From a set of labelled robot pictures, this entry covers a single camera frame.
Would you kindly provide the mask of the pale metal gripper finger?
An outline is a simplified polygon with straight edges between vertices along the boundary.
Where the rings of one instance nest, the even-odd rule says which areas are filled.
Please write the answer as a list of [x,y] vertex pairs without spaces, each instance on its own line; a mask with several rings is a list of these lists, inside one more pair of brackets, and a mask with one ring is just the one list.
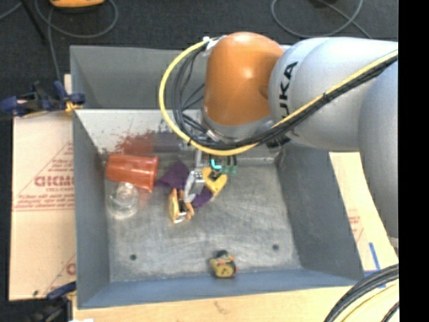
[[191,203],[205,186],[205,179],[201,170],[190,171],[184,186],[184,202]]

